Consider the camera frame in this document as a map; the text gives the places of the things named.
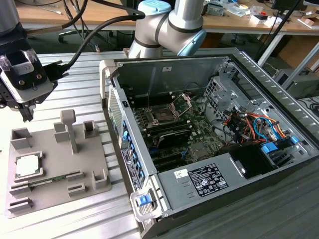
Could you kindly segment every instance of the electronic components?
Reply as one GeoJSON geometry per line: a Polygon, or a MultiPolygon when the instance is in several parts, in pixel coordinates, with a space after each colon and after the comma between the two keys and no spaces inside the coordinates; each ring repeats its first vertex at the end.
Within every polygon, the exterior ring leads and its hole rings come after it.
{"type": "Polygon", "coordinates": [[[141,134],[160,171],[212,157],[223,146],[189,95],[172,98],[170,104],[133,109],[137,121],[143,121],[141,134]]]}
{"type": "Polygon", "coordinates": [[[111,76],[109,112],[126,139],[119,144],[133,190],[130,201],[145,235],[236,202],[319,155],[307,129],[299,130],[298,119],[289,117],[304,120],[306,111],[273,87],[245,53],[227,52],[110,65],[121,65],[111,76]],[[127,128],[120,127],[122,121],[127,128]],[[267,143],[278,150],[266,153],[267,143]],[[152,203],[138,207],[146,194],[152,203]]]}
{"type": "Polygon", "coordinates": [[[209,152],[202,142],[191,145],[190,150],[194,154],[196,159],[201,159],[203,157],[209,156],[209,152]]]}

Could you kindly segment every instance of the robotic arm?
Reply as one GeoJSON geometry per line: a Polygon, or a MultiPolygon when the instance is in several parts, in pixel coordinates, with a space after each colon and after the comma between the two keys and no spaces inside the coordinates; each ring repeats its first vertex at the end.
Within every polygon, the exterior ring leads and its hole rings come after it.
{"type": "MultiPolygon", "coordinates": [[[[78,59],[94,34],[109,24],[137,20],[136,36],[129,58],[160,57],[162,46],[178,56],[192,55],[206,36],[201,17],[204,0],[177,0],[173,11],[168,3],[160,0],[143,1],[139,5],[140,11],[104,0],[92,1],[137,15],[119,16],[100,24],[83,41],[69,63],[60,65],[60,61],[42,66],[27,41],[27,34],[19,22],[14,0],[1,0],[0,109],[8,106],[19,111],[23,121],[31,121],[35,104],[41,104],[49,96],[57,87],[57,80],[67,75],[64,72],[78,59]]],[[[88,0],[83,1],[81,10],[70,22],[58,27],[30,30],[28,35],[59,31],[73,25],[83,14],[87,2],[88,0]]]]}
{"type": "Polygon", "coordinates": [[[178,56],[193,55],[206,37],[203,4],[204,0],[176,0],[171,11],[164,1],[142,1],[138,10],[146,17],[136,22],[129,58],[161,57],[162,46],[178,56]]]}
{"type": "Polygon", "coordinates": [[[19,111],[23,121],[33,119],[35,104],[42,103],[64,75],[54,70],[60,62],[42,66],[26,39],[13,0],[0,7],[0,108],[19,111]]]}

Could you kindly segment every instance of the cable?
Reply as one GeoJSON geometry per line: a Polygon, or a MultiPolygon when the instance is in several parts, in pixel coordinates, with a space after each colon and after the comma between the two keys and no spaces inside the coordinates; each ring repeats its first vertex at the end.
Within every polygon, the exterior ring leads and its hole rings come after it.
{"type": "MultiPolygon", "coordinates": [[[[66,12],[67,17],[69,18],[69,20],[72,20],[72,19],[73,19],[73,16],[72,16],[72,13],[71,13],[71,11],[70,11],[68,5],[66,4],[66,0],[63,0],[63,4],[64,4],[64,10],[65,10],[65,12],[66,12]]],[[[84,40],[84,38],[82,37],[82,35],[81,35],[79,29],[76,27],[75,24],[73,24],[73,27],[74,27],[75,31],[80,35],[80,37],[82,38],[82,40],[84,40]]]]}
{"type": "Polygon", "coordinates": [[[31,4],[31,3],[22,2],[20,0],[16,0],[16,1],[21,3],[21,4],[28,5],[28,6],[48,6],[48,5],[52,5],[52,4],[61,2],[62,0],[54,1],[54,2],[50,2],[50,3],[44,3],[44,4],[31,4]]]}
{"type": "Polygon", "coordinates": [[[87,4],[88,4],[88,0],[84,0],[79,13],[76,14],[76,16],[71,21],[67,22],[66,24],[63,24],[62,28],[65,29],[67,27],[72,26],[74,23],[76,23],[82,17],[87,4]]]}
{"type": "Polygon", "coordinates": [[[105,5],[105,6],[111,6],[111,7],[123,9],[123,10],[126,10],[126,11],[130,11],[130,12],[138,14],[138,15],[145,15],[142,11],[139,11],[139,10],[127,7],[127,6],[111,3],[111,2],[108,2],[108,1],[104,1],[104,0],[92,0],[92,1],[94,1],[96,3],[99,3],[99,4],[102,4],[102,5],[105,5]]]}
{"type": "Polygon", "coordinates": [[[114,17],[112,19],[109,19],[105,22],[103,22],[102,24],[98,25],[83,41],[83,43],[81,44],[81,46],[79,47],[79,49],[77,50],[77,52],[74,54],[74,56],[72,57],[72,59],[70,60],[69,63],[63,65],[66,69],[66,71],[68,69],[70,69],[74,63],[76,62],[76,60],[79,58],[79,56],[81,55],[81,53],[83,52],[85,46],[88,44],[88,42],[90,41],[90,39],[100,30],[102,30],[104,27],[113,24],[115,22],[119,22],[119,21],[128,21],[128,20],[138,20],[138,19],[143,19],[145,17],[145,15],[127,15],[127,16],[118,16],[118,17],[114,17]]]}
{"type": "Polygon", "coordinates": [[[248,125],[248,127],[249,127],[251,133],[253,134],[253,139],[256,139],[256,135],[255,135],[255,132],[254,132],[254,130],[253,130],[253,127],[251,126],[251,124],[250,124],[250,122],[249,122],[249,120],[248,120],[247,117],[246,117],[246,121],[247,121],[247,125],[248,125]]]}
{"type": "MultiPolygon", "coordinates": [[[[270,118],[270,117],[268,117],[268,116],[265,116],[265,115],[259,115],[259,114],[256,114],[256,113],[247,113],[247,114],[248,114],[249,116],[254,117],[254,118],[264,117],[264,118],[266,118],[266,119],[268,119],[268,120],[270,120],[270,121],[272,121],[272,122],[276,122],[276,120],[274,120],[274,119],[272,119],[272,118],[270,118]]],[[[275,125],[275,126],[276,126],[276,128],[278,129],[277,131],[278,131],[279,135],[280,135],[282,138],[285,138],[286,135],[283,133],[283,131],[282,131],[282,129],[280,128],[279,124],[277,124],[277,125],[275,125]]]]}
{"type": "Polygon", "coordinates": [[[118,31],[120,34],[123,34],[123,35],[126,35],[126,36],[133,36],[134,35],[134,33],[131,33],[131,34],[128,34],[128,33],[123,33],[123,32],[121,32],[121,31],[118,31]]]}
{"type": "Polygon", "coordinates": [[[188,83],[187,83],[187,85],[184,87],[184,90],[187,90],[187,87],[189,87],[191,84],[195,84],[195,85],[197,85],[199,88],[201,88],[200,85],[199,85],[197,82],[192,81],[192,82],[188,82],[188,83]]]}
{"type": "Polygon", "coordinates": [[[267,7],[272,8],[272,6],[273,6],[273,3],[272,3],[272,2],[270,3],[271,5],[267,5],[266,3],[267,3],[267,2],[266,2],[266,1],[264,1],[264,5],[266,5],[267,7]]]}
{"type": "Polygon", "coordinates": [[[268,142],[267,137],[264,136],[263,134],[259,133],[259,132],[257,131],[257,129],[256,129],[256,122],[257,122],[258,119],[259,119],[259,118],[256,118],[256,119],[254,120],[254,123],[253,123],[253,125],[254,125],[254,130],[255,130],[256,134],[258,134],[259,136],[261,136],[262,138],[264,138],[264,139],[266,140],[266,142],[268,142]]]}
{"type": "Polygon", "coordinates": [[[265,117],[258,117],[258,118],[255,119],[255,121],[254,121],[254,130],[255,130],[256,134],[258,134],[259,136],[261,136],[261,137],[263,137],[263,138],[266,139],[266,137],[265,137],[263,134],[260,134],[260,133],[257,131],[257,129],[256,129],[256,122],[257,122],[258,119],[263,119],[265,122],[267,122],[267,123],[270,125],[271,130],[273,131],[273,133],[274,133],[274,135],[275,135],[276,138],[278,138],[278,139],[281,139],[281,138],[282,138],[282,137],[280,136],[280,134],[276,132],[276,130],[275,130],[273,124],[269,121],[269,119],[267,119],[267,118],[265,118],[265,117]]]}
{"type": "MultiPolygon", "coordinates": [[[[80,5],[79,5],[78,0],[75,0],[75,5],[74,5],[73,0],[70,0],[70,2],[72,4],[72,6],[74,7],[74,9],[76,10],[76,14],[78,14],[79,11],[80,11],[80,5]]],[[[82,29],[82,39],[84,39],[84,21],[83,21],[82,16],[80,17],[80,20],[81,20],[81,23],[82,23],[82,28],[81,28],[82,29]]]]}
{"type": "Polygon", "coordinates": [[[267,40],[268,40],[268,37],[270,36],[271,32],[273,31],[274,26],[276,25],[276,21],[277,21],[278,16],[279,16],[279,11],[277,12],[276,19],[275,19],[274,24],[273,24],[273,26],[271,27],[271,29],[270,29],[270,31],[269,31],[269,33],[268,33],[267,37],[265,38],[265,40],[264,40],[263,44],[261,44],[261,46],[259,47],[259,49],[258,49],[258,51],[257,51],[257,53],[256,53],[256,57],[258,56],[258,54],[259,54],[260,50],[263,48],[263,46],[265,45],[265,43],[266,43],[266,42],[267,42],[267,40]]]}
{"type": "MultiPolygon", "coordinates": [[[[286,21],[289,19],[289,17],[291,16],[291,14],[293,13],[293,11],[296,9],[296,7],[298,6],[298,4],[301,2],[302,0],[296,0],[294,6],[288,11],[288,13],[285,15],[284,19],[280,22],[279,26],[276,28],[274,34],[271,36],[270,40],[268,41],[268,43],[265,46],[265,49],[267,49],[269,47],[269,45],[271,44],[271,42],[274,40],[274,38],[277,36],[278,32],[281,30],[281,28],[284,26],[284,24],[286,23],[286,21]]],[[[260,52],[256,58],[255,61],[258,62],[259,59],[262,57],[263,52],[260,52]]]]}

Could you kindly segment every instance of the table leg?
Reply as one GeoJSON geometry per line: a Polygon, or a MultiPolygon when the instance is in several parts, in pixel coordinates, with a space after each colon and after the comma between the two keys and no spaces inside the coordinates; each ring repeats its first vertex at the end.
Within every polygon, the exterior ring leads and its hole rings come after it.
{"type": "Polygon", "coordinates": [[[311,59],[317,55],[319,52],[319,42],[317,45],[309,52],[309,54],[303,59],[303,61],[300,63],[299,66],[296,67],[296,69],[291,73],[291,75],[288,77],[288,79],[285,81],[285,89],[291,84],[293,79],[300,74],[300,72],[306,67],[306,65],[311,61],[311,59]]]}
{"type": "Polygon", "coordinates": [[[283,36],[284,36],[283,33],[278,33],[277,36],[275,36],[274,40],[270,43],[268,48],[265,50],[264,54],[259,59],[258,65],[263,66],[263,64],[266,62],[270,54],[274,51],[274,49],[280,42],[281,38],[283,38],[283,36]]]}

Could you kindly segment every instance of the blue latch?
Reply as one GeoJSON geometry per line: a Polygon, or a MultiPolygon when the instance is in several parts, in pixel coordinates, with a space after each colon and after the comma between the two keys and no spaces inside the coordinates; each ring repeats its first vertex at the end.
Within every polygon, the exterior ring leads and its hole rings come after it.
{"type": "Polygon", "coordinates": [[[133,153],[133,161],[134,161],[134,163],[136,163],[137,159],[138,159],[138,156],[136,155],[136,153],[133,153]]]}
{"type": "Polygon", "coordinates": [[[128,131],[127,131],[127,130],[124,131],[123,136],[122,136],[122,139],[123,139],[123,140],[127,140],[127,139],[128,139],[128,135],[129,135],[128,131]]]}
{"type": "Polygon", "coordinates": [[[271,153],[275,150],[277,150],[277,146],[275,146],[274,143],[270,142],[270,143],[265,143],[262,147],[262,150],[265,152],[265,153],[271,153]]]}
{"type": "Polygon", "coordinates": [[[141,168],[141,164],[140,164],[140,162],[137,162],[137,164],[136,164],[137,171],[139,171],[140,168],[141,168]]]}
{"type": "Polygon", "coordinates": [[[143,173],[143,171],[140,172],[140,178],[144,178],[144,173],[143,173]]]}
{"type": "Polygon", "coordinates": [[[297,139],[296,136],[292,136],[292,137],[291,137],[291,141],[292,141],[292,143],[298,143],[298,142],[299,142],[299,139],[297,139]]]}
{"type": "Polygon", "coordinates": [[[152,198],[149,194],[146,194],[146,195],[143,195],[143,196],[140,196],[139,198],[137,198],[136,201],[138,203],[138,206],[141,207],[141,206],[144,206],[146,204],[151,203],[152,198]]]}

